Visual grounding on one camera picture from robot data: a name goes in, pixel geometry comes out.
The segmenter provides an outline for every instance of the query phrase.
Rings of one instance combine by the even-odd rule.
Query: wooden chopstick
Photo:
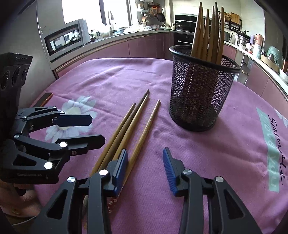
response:
[[[211,62],[216,63],[218,53],[218,39],[219,39],[219,14],[217,2],[215,2],[215,30],[214,30],[214,42]]]
[[[209,38],[209,10],[207,9],[206,20],[205,20],[205,33],[204,33],[203,48],[202,48],[202,55],[201,55],[201,59],[204,61],[207,60],[208,38]]]
[[[207,55],[207,61],[211,62],[212,51],[213,51],[213,44],[214,44],[214,30],[215,30],[215,8],[213,6],[212,9],[212,24],[211,24],[211,31],[210,31],[210,40],[209,40],[209,49]]]
[[[117,149],[119,147],[119,144],[121,143],[128,127],[130,126],[130,123],[132,122],[134,116],[136,115],[138,109],[140,108],[141,104],[143,103],[143,101],[144,101],[144,99],[148,93],[149,93],[149,89],[145,92],[144,96],[141,98],[141,100],[139,101],[137,106],[134,108],[131,115],[129,116],[129,118],[125,122],[124,126],[120,130],[119,134],[115,138],[113,144],[111,145],[110,149],[108,150],[108,152],[106,154],[106,157],[103,159],[103,162],[101,163],[101,165],[99,167],[99,170],[105,169],[107,167],[108,163],[112,160],[113,156],[115,155],[115,152],[117,151]]]
[[[154,120],[154,118],[156,116],[156,113],[157,113],[157,110],[158,110],[158,108],[160,106],[160,103],[161,103],[160,100],[158,100],[156,105],[155,105],[155,107],[154,107],[154,109],[153,109],[153,111],[152,111],[152,114],[150,115],[150,118],[149,118],[149,120],[148,120],[148,122],[147,122],[147,124],[146,124],[146,126],[144,128],[144,131],[143,131],[142,135],[140,136],[140,139],[139,139],[139,141],[138,141],[138,143],[137,143],[137,145],[136,145],[136,147],[135,147],[135,149],[134,149],[134,151],[133,151],[133,153],[132,153],[132,155],[131,155],[131,157],[129,159],[122,186],[125,185],[128,177],[129,177],[129,175],[130,175],[130,173],[132,171],[132,168],[133,168],[133,166],[134,166],[134,164],[135,164],[135,162],[137,160],[137,157],[138,157],[138,155],[140,153],[140,150],[141,150],[141,148],[142,148],[142,146],[144,144],[144,141],[145,141],[145,139],[147,137],[147,134],[148,134],[148,132],[149,132],[149,130],[151,128],[151,125],[153,123],[153,120]]]
[[[144,109],[144,106],[145,106],[147,101],[148,101],[148,94],[146,95],[143,103],[141,104],[141,106],[140,106],[139,110],[137,111],[135,117],[133,118],[129,128],[127,129],[127,131],[126,131],[126,133],[125,133],[125,135],[124,135],[124,137],[123,137],[123,139],[122,139],[122,141],[121,141],[121,143],[120,143],[120,145],[119,145],[119,147],[118,147],[118,149],[117,149],[117,151],[113,157],[113,160],[117,160],[121,154],[122,149],[124,149],[126,147],[127,142],[131,137],[131,134],[132,134],[132,132],[133,132],[140,116],[141,116],[141,112]]]
[[[221,7],[221,30],[220,30],[220,40],[219,40],[219,48],[217,54],[217,61],[216,64],[220,65],[223,55],[223,48],[224,48],[224,8]]]
[[[198,50],[198,41],[199,41],[199,35],[200,35],[200,27],[201,27],[201,8],[202,8],[202,2],[200,2],[199,6],[199,12],[196,22],[196,29],[194,33],[194,39],[192,44],[192,50],[190,56],[196,57],[197,56],[197,50]]]
[[[197,58],[201,58],[202,54],[202,44],[203,44],[203,34],[204,34],[204,19],[203,19],[203,8],[201,7],[201,27],[200,27],[200,35],[198,39],[198,48],[197,48]]]
[[[108,153],[110,147],[112,146],[114,140],[116,139],[116,137],[118,136],[120,130],[122,129],[123,125],[125,124],[125,122],[127,121],[128,117],[131,115],[134,107],[135,107],[136,103],[133,103],[133,105],[130,107],[129,111],[127,112],[127,114],[124,116],[123,120],[121,121],[121,123],[119,124],[118,128],[116,129],[116,131],[113,133],[113,135],[111,136],[108,144],[105,146],[104,150],[102,151],[100,157],[98,158],[95,166],[93,167],[90,176],[92,176],[94,173],[96,173],[99,168],[101,163],[103,162],[106,154]]]

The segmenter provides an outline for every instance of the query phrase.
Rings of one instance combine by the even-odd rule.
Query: daisy pattern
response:
[[[90,111],[96,104],[95,99],[91,97],[79,97],[76,101],[74,99],[65,102],[62,105],[62,111],[66,114],[89,114],[92,119],[95,119],[97,112]],[[75,127],[59,127],[58,125],[50,126],[46,130],[45,141],[52,139],[56,142],[59,138],[77,137],[80,133],[87,133],[92,128],[92,123],[89,126],[75,126]]]
[[[279,119],[283,120],[283,123],[284,123],[285,127],[287,128],[288,127],[288,120],[284,116],[282,116],[275,108],[274,108],[274,110],[276,111]]]

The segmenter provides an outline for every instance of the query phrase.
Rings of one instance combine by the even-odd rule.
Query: purple tablecloth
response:
[[[162,161],[164,147],[200,176],[223,176],[263,233],[271,233],[288,208],[287,169],[279,165],[279,150],[283,156],[287,152],[288,121],[250,89],[234,82],[215,126],[202,133],[186,131],[168,113],[172,65],[171,61],[146,58],[97,59],[79,65],[46,89],[54,93],[47,105],[66,113],[91,114],[93,123],[88,127],[53,126],[31,137],[55,141],[99,133],[108,142],[132,103],[150,89],[149,102],[127,147],[130,155],[157,99],[161,106],[112,213],[112,233],[178,233],[183,199],[169,190]],[[71,157],[58,184],[36,185],[41,203],[45,205],[69,176],[87,177],[101,151]],[[207,205],[204,218],[207,233]]]

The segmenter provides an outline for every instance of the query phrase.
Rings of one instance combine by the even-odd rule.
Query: teal label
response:
[[[269,175],[268,187],[270,191],[279,192],[279,167],[278,162],[280,152],[277,150],[276,137],[274,135],[271,123],[267,114],[257,108],[257,112],[262,125],[264,140],[267,144],[267,169]]]

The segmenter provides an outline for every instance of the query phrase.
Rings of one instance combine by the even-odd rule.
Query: mesh pencil cup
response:
[[[239,65],[222,56],[221,65],[190,56],[191,46],[172,46],[173,74],[169,113],[190,131],[212,128],[223,107]]]

